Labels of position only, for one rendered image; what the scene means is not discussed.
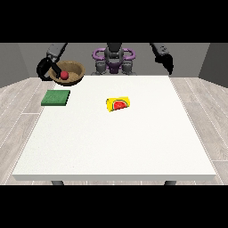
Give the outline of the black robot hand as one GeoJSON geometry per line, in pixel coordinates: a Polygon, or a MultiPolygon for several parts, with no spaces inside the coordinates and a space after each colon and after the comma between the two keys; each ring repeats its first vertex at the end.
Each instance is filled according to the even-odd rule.
{"type": "Polygon", "coordinates": [[[174,69],[173,57],[167,53],[164,55],[158,55],[155,58],[156,63],[161,63],[163,67],[167,70],[168,74],[171,75],[174,69]]]}
{"type": "Polygon", "coordinates": [[[61,76],[61,69],[58,67],[58,65],[49,57],[45,57],[37,65],[37,74],[43,81],[52,81],[50,77],[45,75],[49,69],[53,69],[53,71],[56,73],[56,78],[61,76]]]}

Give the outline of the brown wooden bowl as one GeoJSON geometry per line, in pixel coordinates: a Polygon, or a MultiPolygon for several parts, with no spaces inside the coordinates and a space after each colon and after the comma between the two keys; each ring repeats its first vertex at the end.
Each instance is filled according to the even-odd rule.
{"type": "Polygon", "coordinates": [[[73,86],[80,82],[86,73],[85,67],[77,61],[59,61],[57,66],[62,71],[67,71],[69,73],[69,78],[63,80],[56,77],[56,73],[53,69],[49,69],[48,74],[50,78],[57,84],[61,86],[73,86]]]}

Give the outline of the green square pad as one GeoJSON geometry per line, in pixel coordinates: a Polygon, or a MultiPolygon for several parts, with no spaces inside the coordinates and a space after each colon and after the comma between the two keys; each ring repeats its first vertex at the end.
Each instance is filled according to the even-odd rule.
{"type": "Polygon", "coordinates": [[[70,90],[48,90],[41,101],[42,106],[65,106],[70,90]]]}

